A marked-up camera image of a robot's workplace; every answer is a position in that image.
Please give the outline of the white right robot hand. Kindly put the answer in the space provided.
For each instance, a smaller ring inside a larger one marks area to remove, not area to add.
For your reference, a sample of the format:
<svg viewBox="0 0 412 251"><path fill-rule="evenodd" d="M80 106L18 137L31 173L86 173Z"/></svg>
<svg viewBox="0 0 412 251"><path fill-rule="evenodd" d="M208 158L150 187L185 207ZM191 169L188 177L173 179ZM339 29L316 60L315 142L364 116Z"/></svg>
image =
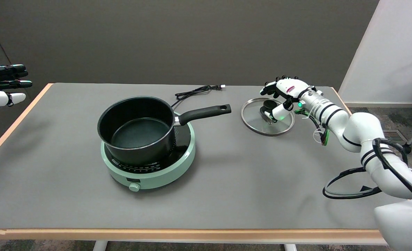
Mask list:
<svg viewBox="0 0 412 251"><path fill-rule="evenodd" d="M281 78L277 77L274 82L266 82L260 91L260 95L272 95L274 99L281 96L285 99L285 102L274 108L267 108L263 111L264 116L273 122L285 119L292 111L294 103L300 102L301 97L308 91L316 92L316 88L296 77L283 76Z"/></svg>

